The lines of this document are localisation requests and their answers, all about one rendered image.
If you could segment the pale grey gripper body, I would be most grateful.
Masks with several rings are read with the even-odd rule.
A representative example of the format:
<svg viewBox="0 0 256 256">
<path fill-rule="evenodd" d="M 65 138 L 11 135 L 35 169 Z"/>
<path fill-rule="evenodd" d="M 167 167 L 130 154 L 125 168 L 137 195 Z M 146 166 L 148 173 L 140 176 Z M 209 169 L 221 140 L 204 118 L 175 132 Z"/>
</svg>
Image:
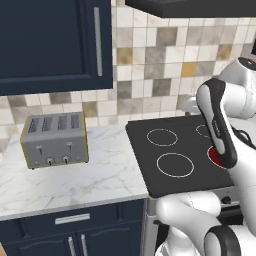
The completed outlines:
<svg viewBox="0 0 256 256">
<path fill-rule="evenodd" d="M 186 95 L 183 99 L 182 110 L 186 116 L 200 115 L 201 112 L 197 106 L 196 97 L 193 95 Z"/>
</svg>

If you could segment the black hob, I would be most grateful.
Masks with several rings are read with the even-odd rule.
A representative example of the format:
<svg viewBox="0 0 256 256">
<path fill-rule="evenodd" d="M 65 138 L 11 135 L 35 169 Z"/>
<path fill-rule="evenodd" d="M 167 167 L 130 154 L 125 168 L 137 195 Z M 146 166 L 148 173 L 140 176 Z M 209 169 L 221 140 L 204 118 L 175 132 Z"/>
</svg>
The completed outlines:
<svg viewBox="0 0 256 256">
<path fill-rule="evenodd" d="M 202 116 L 130 121 L 126 131 L 151 197 L 233 185 L 208 157 L 212 142 Z"/>
</svg>

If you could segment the black range hood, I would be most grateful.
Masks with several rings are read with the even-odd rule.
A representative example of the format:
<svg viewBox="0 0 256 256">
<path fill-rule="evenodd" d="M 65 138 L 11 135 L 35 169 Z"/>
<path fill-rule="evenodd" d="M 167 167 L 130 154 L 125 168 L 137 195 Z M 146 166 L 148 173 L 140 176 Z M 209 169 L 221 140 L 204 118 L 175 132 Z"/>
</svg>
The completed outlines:
<svg viewBox="0 0 256 256">
<path fill-rule="evenodd" d="M 256 17 L 256 0 L 125 0 L 125 4 L 160 18 Z"/>
</svg>

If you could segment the steel oven range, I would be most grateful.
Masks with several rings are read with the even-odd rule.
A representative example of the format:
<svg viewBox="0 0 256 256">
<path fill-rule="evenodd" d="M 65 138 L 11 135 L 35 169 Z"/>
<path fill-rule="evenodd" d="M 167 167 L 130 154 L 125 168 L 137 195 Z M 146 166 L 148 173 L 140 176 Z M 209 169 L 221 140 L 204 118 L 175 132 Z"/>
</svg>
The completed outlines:
<svg viewBox="0 0 256 256">
<path fill-rule="evenodd" d="M 245 224 L 240 209 L 238 194 L 234 186 L 213 189 L 214 193 L 220 200 L 221 211 L 217 216 L 218 220 L 224 225 L 243 225 Z M 229 196 L 231 204 L 223 204 L 222 198 Z M 159 196 L 150 194 L 145 203 L 145 216 L 143 220 L 143 246 L 141 256 L 155 256 L 160 252 L 161 244 L 167 238 L 170 231 L 168 225 L 158 220 L 156 214 L 156 203 Z"/>
</svg>

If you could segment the navy drawer front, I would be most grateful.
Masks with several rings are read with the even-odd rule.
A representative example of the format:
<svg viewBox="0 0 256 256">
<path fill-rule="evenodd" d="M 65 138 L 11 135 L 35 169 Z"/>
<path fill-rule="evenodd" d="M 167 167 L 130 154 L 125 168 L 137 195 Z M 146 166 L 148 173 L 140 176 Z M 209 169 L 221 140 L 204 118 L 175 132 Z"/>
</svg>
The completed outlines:
<svg viewBox="0 0 256 256">
<path fill-rule="evenodd" d="M 141 220 L 144 200 L 132 200 L 105 204 L 89 208 L 61 211 L 16 220 L 0 221 L 0 233 L 10 232 L 13 236 L 41 235 L 75 231 L 81 228 L 102 227 L 119 222 Z M 90 220 L 55 225 L 55 219 L 72 215 L 90 213 Z"/>
</svg>

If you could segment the grey four-slot toaster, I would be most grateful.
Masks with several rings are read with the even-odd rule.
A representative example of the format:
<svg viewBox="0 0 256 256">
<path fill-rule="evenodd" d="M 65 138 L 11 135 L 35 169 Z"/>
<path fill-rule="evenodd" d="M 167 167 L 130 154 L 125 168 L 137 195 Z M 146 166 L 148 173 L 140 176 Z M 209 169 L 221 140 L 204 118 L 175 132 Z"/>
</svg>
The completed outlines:
<svg viewBox="0 0 256 256">
<path fill-rule="evenodd" d="M 20 144 L 29 169 L 89 161 L 83 112 L 31 115 Z"/>
</svg>

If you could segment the navy base cupboard door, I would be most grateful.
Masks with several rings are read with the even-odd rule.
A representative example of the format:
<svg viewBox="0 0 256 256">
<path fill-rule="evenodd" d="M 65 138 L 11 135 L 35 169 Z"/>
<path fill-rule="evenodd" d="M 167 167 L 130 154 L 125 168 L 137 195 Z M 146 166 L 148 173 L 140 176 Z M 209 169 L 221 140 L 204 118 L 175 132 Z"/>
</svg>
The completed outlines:
<svg viewBox="0 0 256 256">
<path fill-rule="evenodd" d="M 86 237 L 88 256 L 140 256 L 141 221 L 79 231 L 77 240 L 83 255 L 81 234 Z"/>
<path fill-rule="evenodd" d="M 68 237 L 73 238 L 76 256 L 80 256 L 74 233 L 4 243 L 7 256 L 71 256 Z"/>
</svg>

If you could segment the navy wall cupboard door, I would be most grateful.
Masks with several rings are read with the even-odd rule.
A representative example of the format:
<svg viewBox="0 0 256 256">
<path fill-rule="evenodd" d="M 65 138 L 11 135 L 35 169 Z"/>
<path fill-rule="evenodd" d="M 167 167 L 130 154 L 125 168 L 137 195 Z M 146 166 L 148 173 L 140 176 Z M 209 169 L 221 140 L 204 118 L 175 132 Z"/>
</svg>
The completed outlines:
<svg viewBox="0 0 256 256">
<path fill-rule="evenodd" d="M 101 77 L 94 7 L 100 9 Z M 112 87 L 111 0 L 0 0 L 0 96 Z"/>
</svg>

